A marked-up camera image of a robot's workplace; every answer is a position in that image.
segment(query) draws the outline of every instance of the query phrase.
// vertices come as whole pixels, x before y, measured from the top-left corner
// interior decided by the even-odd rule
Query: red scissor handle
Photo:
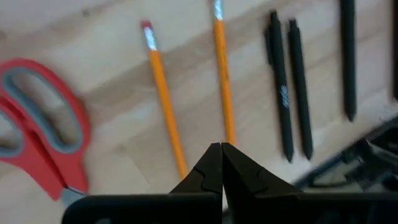
[[[21,70],[43,79],[70,107],[81,134],[81,141],[76,145],[61,143],[33,101],[11,82],[12,73]],[[81,162],[91,133],[89,120],[79,99],[51,70],[27,59],[14,59],[0,65],[0,87],[0,110],[16,125],[23,137],[23,146],[17,149],[15,155],[0,153],[0,160],[24,169],[54,200],[60,198],[65,187],[87,192],[88,183]]]

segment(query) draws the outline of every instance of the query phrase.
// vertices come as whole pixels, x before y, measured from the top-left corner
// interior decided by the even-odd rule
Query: wood grain
[[[164,193],[179,176],[169,143],[147,50],[139,27],[150,19],[162,51],[180,139],[190,168],[212,142],[225,139],[211,9],[197,0],[0,2],[0,60],[27,57],[54,70],[84,102],[93,141],[85,155],[91,194]],[[343,112],[337,0],[225,0],[229,73],[237,146],[292,182],[377,125],[396,115],[392,100],[391,0],[357,0],[358,118]],[[267,12],[302,30],[315,154],[301,151],[289,78],[294,163],[282,153],[274,74],[263,31]],[[52,11],[51,14],[40,13]],[[73,134],[65,107],[36,82],[32,96]],[[1,122],[2,136],[10,134]],[[1,223],[59,223],[63,208],[22,170],[0,163]]]

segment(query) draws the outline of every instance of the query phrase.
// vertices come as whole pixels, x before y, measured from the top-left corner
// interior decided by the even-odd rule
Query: scissor blade
[[[86,194],[68,188],[65,188],[61,195],[62,203],[65,207],[69,207],[73,202],[76,202],[83,197],[86,197]]]

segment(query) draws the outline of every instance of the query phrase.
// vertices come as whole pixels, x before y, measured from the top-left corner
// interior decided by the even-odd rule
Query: yellow pencil
[[[213,3],[215,17],[214,33],[217,51],[218,73],[220,74],[221,82],[221,97],[223,100],[225,131],[228,142],[233,145],[236,142],[236,137],[231,96],[231,84],[229,83],[228,75],[228,59],[223,19],[223,1],[214,0]]]
[[[150,62],[152,64],[157,91],[166,120],[167,130],[169,131],[170,141],[172,143],[174,155],[177,160],[178,171],[180,172],[181,178],[184,179],[187,176],[187,163],[185,162],[180,137],[178,136],[177,123],[173,113],[169,89],[167,88],[162,59],[160,57],[160,52],[157,50],[152,25],[149,21],[142,21],[141,27],[144,29],[144,34],[148,44]]]

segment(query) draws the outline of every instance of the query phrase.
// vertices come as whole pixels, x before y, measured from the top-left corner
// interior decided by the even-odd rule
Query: scissors
[[[44,82],[67,105],[79,127],[76,142],[62,142],[39,107],[13,82],[13,76],[21,73]],[[62,198],[66,206],[85,196],[88,182],[82,159],[91,139],[90,123],[79,99],[56,74],[33,60],[1,64],[0,115],[10,122],[19,143],[15,149],[0,146],[0,161],[26,171],[53,200]]]

